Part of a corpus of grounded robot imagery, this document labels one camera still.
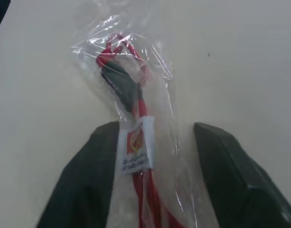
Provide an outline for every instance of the plastic wrap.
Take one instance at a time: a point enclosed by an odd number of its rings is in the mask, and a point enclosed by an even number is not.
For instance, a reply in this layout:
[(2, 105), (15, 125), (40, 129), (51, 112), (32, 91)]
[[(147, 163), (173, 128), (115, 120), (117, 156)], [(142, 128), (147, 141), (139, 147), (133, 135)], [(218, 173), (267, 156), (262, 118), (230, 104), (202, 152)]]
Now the plastic wrap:
[(91, 26), (71, 55), (91, 90), (122, 120), (106, 227), (198, 227), (194, 186), (178, 167), (174, 76), (162, 42), (127, 15)]

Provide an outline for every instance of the red logo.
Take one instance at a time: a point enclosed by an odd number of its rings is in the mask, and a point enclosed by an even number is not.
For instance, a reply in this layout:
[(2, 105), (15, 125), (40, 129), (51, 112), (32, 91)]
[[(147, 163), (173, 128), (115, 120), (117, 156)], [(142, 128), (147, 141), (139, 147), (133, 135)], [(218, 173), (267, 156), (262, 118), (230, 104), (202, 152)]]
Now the red logo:
[(127, 134), (127, 154), (136, 153), (143, 146), (143, 130), (141, 126)]

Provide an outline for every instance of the white surface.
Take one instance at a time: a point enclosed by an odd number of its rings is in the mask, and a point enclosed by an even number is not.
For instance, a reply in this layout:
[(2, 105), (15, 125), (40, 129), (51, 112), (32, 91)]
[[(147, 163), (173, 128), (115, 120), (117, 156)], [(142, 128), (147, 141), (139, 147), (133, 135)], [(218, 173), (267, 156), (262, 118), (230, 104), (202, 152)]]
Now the white surface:
[[(0, 228), (33, 227), (63, 167), (116, 118), (68, 61), (82, 2), (13, 0), (0, 26)], [(291, 203), (291, 0), (172, 0), (165, 14), (187, 156), (193, 122), (222, 127)]]

